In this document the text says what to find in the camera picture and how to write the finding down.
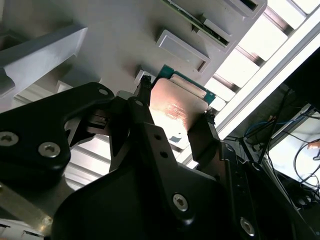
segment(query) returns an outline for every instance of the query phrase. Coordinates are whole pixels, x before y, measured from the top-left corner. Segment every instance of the gray surface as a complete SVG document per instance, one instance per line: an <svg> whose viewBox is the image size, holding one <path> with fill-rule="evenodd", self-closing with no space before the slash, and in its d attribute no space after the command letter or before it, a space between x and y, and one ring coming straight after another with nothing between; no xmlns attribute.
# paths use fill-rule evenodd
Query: gray surface
<svg viewBox="0 0 320 240"><path fill-rule="evenodd" d="M254 19L243 18L222 0L176 0L194 16L205 14L225 32L231 33L234 48L264 9ZM161 0L10 0L3 11L4 25L27 38L52 32L70 22L88 27L76 66L100 76L114 93L133 92L139 65L158 73L167 64L205 84L226 58L212 44L192 32L191 24ZM202 75L177 57L156 47L163 28L168 29L211 58Z"/></svg>
<svg viewBox="0 0 320 240"><path fill-rule="evenodd" d="M76 55L86 31L85 27L70 25L1 51L0 98L12 100L16 94ZM10 106L2 104L0 110L8 110Z"/></svg>

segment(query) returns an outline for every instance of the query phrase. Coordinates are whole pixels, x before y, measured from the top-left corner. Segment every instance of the black plastic part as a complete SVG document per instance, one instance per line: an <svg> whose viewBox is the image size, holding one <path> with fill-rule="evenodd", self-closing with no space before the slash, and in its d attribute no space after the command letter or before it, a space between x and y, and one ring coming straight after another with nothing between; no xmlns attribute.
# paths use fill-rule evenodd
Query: black plastic part
<svg viewBox="0 0 320 240"><path fill-rule="evenodd" d="M222 239L228 219L221 185L178 165L160 127L137 123L130 136L121 165L61 205L52 240L100 240L102 233L110 239ZM174 205L175 193L187 199L187 211Z"/></svg>
<svg viewBox="0 0 320 240"><path fill-rule="evenodd" d="M77 129L81 116L113 98L105 86L88 83L0 114L0 132L19 137L13 146L0 146L0 180L30 188L56 183L71 157L65 123L77 117L69 125ZM45 142L59 145L60 154L54 158L40 155L38 148Z"/></svg>
<svg viewBox="0 0 320 240"><path fill-rule="evenodd" d="M138 99L143 103L145 103L148 107L150 106L151 89L152 89L151 76L143 75L141 78L140 84L136 89L136 94Z"/></svg>

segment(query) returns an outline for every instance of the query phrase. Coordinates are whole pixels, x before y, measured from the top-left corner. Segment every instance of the black mechanical arm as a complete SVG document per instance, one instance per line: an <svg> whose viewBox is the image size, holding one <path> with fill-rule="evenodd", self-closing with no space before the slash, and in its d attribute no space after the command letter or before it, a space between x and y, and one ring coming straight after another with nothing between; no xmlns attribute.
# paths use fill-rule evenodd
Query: black mechanical arm
<svg viewBox="0 0 320 240"><path fill-rule="evenodd" d="M143 77L115 97L88 83L0 114L1 217L51 240L316 239L264 170L220 141L211 111L188 131L199 165L177 163L151 88ZM95 134L109 136L110 173L73 192L70 149Z"/></svg>

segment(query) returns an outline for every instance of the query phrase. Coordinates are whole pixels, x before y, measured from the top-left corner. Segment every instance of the black cable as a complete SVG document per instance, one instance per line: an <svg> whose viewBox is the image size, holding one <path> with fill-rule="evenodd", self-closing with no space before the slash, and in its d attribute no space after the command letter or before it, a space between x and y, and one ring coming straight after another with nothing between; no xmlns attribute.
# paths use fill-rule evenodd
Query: black cable
<svg viewBox="0 0 320 240"><path fill-rule="evenodd" d="M279 185L281 186L281 188L283 189L283 191L285 192L286 196L289 198L289 201L291 203L292 206L295 206L294 205L294 202L292 201L291 197L289 196L287 190L285 189L285 187L282 185L281 181L279 180L277 174L276 174L276 170L275 170L275 167L274 167L274 164L271 160L271 157L269 156L269 147L267 148L267 151L266 151L266 155L268 156L268 159L269 159L269 162L270 162L270 165L271 165L271 168L272 168L272 171L273 171L273 174L274 174L274 177L276 179L276 181L279 183Z"/></svg>
<svg viewBox="0 0 320 240"><path fill-rule="evenodd" d="M298 158L298 155L299 155L299 153L302 151L302 149L304 149L308 144L310 144L310 143L316 143L316 142L319 142L319 141L320 141L320 138L304 144L302 147L300 147L300 149L296 152L296 154L295 154L295 156L294 156L294 159L293 159L293 168L294 168L295 174L302 180L301 183L305 183L309 178L311 178L311 177L320 169L320 164L319 164L319 166L318 166L308 177L302 178L302 177L299 175L298 171L297 171L297 158ZM315 188L318 187L318 186L312 185L312 184L310 184L310 183L307 183L307 184L309 184L310 186L315 187Z"/></svg>
<svg viewBox="0 0 320 240"><path fill-rule="evenodd" d="M273 135L274 132L275 132L275 129L276 129L276 126L277 126L277 122L278 122L280 113L281 113L281 111L282 111L282 109L283 109L283 107L284 107L284 105L285 105L286 98L287 98L287 96L288 96L288 94L289 94L289 91L290 91L290 89L289 89L288 91L286 91L286 93L284 94L283 99L282 99L282 101L281 101L281 104L280 104L280 106L279 106L279 109L278 109L278 111L277 111L277 113L276 113L276 115L275 115L274 122L272 123L272 130L270 131L270 136L269 136L269 138L268 138L268 141L267 141L266 145L263 146L261 155L260 155L259 160L258 160L258 163L259 163L259 164L262 162L262 159L264 158L264 155L265 155L265 153L267 152L267 149L268 149L268 147L269 147L269 144L270 144L272 135Z"/></svg>
<svg viewBox="0 0 320 240"><path fill-rule="evenodd" d="M301 138L299 138L299 137L297 137L297 136L295 136L295 135L293 135L293 134L291 134L291 133L289 133L289 132L287 132L287 131L282 131L282 133L288 134L288 135L294 137L295 139L300 140L301 142L309 143L308 141L305 141L305 140L303 140L303 139L301 139Z"/></svg>

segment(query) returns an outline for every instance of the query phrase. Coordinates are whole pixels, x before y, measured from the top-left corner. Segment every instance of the white rectangular slot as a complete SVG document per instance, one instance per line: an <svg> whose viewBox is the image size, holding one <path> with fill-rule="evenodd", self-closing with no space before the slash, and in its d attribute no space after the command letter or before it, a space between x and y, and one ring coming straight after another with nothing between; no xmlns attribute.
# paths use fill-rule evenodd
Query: white rectangular slot
<svg viewBox="0 0 320 240"><path fill-rule="evenodd" d="M161 36L156 42L156 45L159 48L167 50L169 53L178 57L179 59L187 62L197 69L199 73L203 73L210 63L210 59L207 56L194 49L192 46L168 30L164 30L162 32Z"/></svg>

